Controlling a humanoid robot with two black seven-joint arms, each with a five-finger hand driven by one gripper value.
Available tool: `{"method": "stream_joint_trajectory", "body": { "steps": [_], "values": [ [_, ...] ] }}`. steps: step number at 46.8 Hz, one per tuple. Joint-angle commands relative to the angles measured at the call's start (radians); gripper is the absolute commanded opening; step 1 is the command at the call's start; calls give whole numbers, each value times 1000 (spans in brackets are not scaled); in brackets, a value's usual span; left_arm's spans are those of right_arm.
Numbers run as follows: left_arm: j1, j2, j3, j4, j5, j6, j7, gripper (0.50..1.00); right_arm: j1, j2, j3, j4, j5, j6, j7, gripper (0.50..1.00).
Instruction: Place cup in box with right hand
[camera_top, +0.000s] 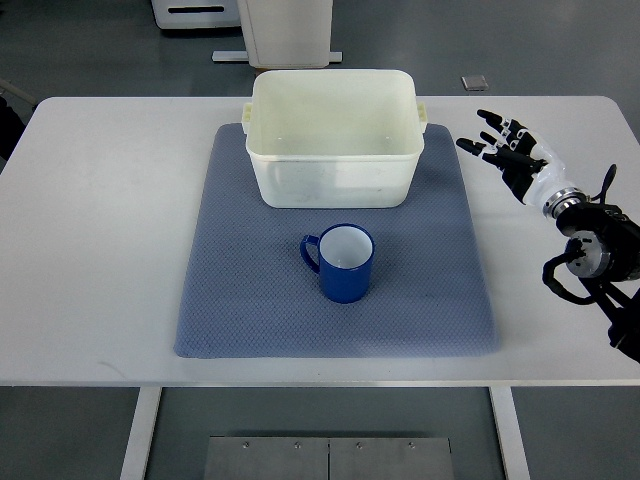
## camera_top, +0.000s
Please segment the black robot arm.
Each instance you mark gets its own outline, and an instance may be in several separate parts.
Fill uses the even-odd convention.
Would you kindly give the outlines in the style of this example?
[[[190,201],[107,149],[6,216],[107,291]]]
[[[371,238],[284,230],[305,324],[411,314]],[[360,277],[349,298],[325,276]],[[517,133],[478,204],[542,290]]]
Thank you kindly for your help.
[[[569,190],[553,201],[551,216],[568,241],[562,254],[544,264],[542,281],[570,303],[599,306],[610,321],[610,345],[638,361],[639,295],[629,296],[618,285],[639,279],[639,226],[620,207],[606,202],[616,173],[611,165],[594,197]],[[570,292],[555,278],[561,265],[578,278],[586,297]]]

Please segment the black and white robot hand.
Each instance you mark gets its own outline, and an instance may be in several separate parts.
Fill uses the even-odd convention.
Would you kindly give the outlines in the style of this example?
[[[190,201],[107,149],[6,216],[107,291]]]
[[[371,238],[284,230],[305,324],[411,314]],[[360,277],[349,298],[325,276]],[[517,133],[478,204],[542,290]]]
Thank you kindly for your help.
[[[564,166],[540,137],[516,119],[483,109],[479,109],[477,115],[495,134],[483,131],[480,141],[458,138],[455,145],[496,167],[520,203],[544,203],[544,194],[549,189],[552,189],[548,194],[551,196],[564,188],[561,180]]]

